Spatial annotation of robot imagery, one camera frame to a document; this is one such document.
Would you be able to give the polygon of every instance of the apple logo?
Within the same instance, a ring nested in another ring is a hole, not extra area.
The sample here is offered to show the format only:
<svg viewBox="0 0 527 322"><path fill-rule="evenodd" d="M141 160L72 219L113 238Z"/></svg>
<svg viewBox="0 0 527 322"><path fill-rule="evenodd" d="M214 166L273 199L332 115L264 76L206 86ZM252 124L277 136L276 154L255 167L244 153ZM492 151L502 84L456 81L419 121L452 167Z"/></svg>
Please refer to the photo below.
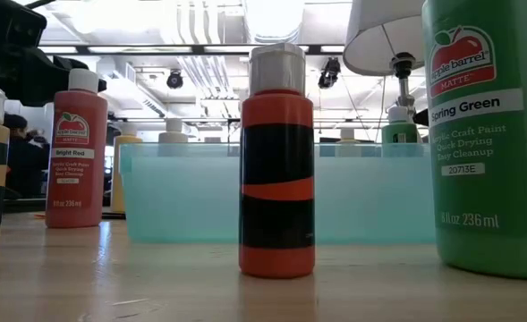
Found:
<svg viewBox="0 0 527 322"><path fill-rule="evenodd" d="M84 131L86 127L78 115L63 113L63 120L60 123L61 130Z"/></svg>
<svg viewBox="0 0 527 322"><path fill-rule="evenodd" d="M437 70L443 65L449 65L453 61L457 62L468 56L478 55L483 50L480 40L474 36L458 38L461 31L462 27L458 27L452 36L447 31L440 31L435 36L435 40L441 48L434 56L433 70Z"/></svg>

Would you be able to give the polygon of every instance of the orange paint bottle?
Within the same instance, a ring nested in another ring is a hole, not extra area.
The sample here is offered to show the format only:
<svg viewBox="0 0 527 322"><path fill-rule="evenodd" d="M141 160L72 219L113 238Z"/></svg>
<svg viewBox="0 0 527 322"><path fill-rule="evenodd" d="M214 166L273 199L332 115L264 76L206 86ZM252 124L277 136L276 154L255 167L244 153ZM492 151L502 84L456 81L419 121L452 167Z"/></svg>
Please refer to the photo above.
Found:
<svg viewBox="0 0 527 322"><path fill-rule="evenodd" d="M56 93L47 227L98 225L104 193L107 102L98 93L98 76L73 69L69 90Z"/></svg>
<svg viewBox="0 0 527 322"><path fill-rule="evenodd" d="M244 274L294 278L315 265L313 104L305 57L292 44L251 52L242 105L239 265Z"/></svg>

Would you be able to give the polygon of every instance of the ceiling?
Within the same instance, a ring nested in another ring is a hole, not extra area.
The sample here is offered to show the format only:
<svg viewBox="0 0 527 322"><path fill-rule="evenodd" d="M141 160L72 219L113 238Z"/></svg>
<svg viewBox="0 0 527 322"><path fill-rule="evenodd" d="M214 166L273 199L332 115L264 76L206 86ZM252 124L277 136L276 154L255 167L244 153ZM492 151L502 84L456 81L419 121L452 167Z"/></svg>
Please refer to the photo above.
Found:
<svg viewBox="0 0 527 322"><path fill-rule="evenodd" d="M269 5L280 4L279 0L243 0L266 1ZM32 1L20 0L22 4ZM217 12L217 32L208 28L212 14ZM203 16L206 23L198 29L194 24L196 5L203 4ZM177 14L176 22L169 19L170 14ZM342 52L346 28L351 11L352 1L339 0L306 0L302 4L301 27L296 43L336 45L337 52ZM191 37L185 39L181 27L183 17L188 12L191 26ZM205 44L214 42L215 38L226 45L250 43L250 34L246 31L246 19L242 0L58 0L52 4L38 8L39 13L48 19L48 26L41 39L41 46L60 46L61 54L66 48L75 45L107 46L107 45L166 45L176 43L173 38L167 39L166 33L177 32L182 36L180 43ZM265 17L269 22L277 18L270 14ZM119 117L153 118L158 117L157 111L149 108L159 106L169 116L182 118L235 118L240 115L240 100L248 96L248 59L242 56L222 55L220 59L226 69L226 79L229 83L231 99L206 99L205 89L194 85L193 79L186 72L184 59L172 55L114 55L114 56L78 56L73 58L86 62L89 67L99 73L104 70L116 70L115 76L109 81L110 90L104 93L111 110ZM321 135L337 136L341 127L354 127L355 137L360 140L374 140L379 128L386 124L386 110L394 104L398 94L398 81L394 77L365 77L350 72L343 66L339 80L331 89L319 89L317 83L320 70L327 61L327 56L307 56L307 89L306 95L314 103L314 115L321 122L316 127L325 129ZM200 58L199 63L206 64L206 58ZM179 89L169 89L166 86L171 70L181 70L183 86ZM209 78L216 82L214 69L207 68ZM417 98L416 108L427 107L424 71L415 71L410 80L412 94ZM357 119L345 123L341 119ZM209 127L210 135L214 124L190 123L202 128Z"/></svg>

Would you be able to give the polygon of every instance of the spring green label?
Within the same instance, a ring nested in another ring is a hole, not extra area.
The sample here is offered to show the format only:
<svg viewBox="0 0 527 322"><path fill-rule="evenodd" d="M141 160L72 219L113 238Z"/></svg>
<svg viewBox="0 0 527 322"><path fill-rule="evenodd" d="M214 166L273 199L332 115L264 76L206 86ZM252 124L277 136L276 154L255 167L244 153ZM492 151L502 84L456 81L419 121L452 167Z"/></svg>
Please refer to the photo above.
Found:
<svg viewBox="0 0 527 322"><path fill-rule="evenodd" d="M508 0L462 1L444 16L424 7L440 228L527 234L526 106L512 10Z"/></svg>

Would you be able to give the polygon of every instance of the wooden table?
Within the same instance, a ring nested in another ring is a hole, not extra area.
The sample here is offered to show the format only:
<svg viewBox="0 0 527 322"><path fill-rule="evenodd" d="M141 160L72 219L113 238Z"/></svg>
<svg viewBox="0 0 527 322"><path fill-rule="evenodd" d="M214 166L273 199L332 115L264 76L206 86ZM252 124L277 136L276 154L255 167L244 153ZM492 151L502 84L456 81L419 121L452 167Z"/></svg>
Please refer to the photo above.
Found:
<svg viewBox="0 0 527 322"><path fill-rule="evenodd" d="M243 276L234 245L131 244L124 221L4 218L0 321L527 321L527 281L441 266L433 246L319 247L314 276Z"/></svg>

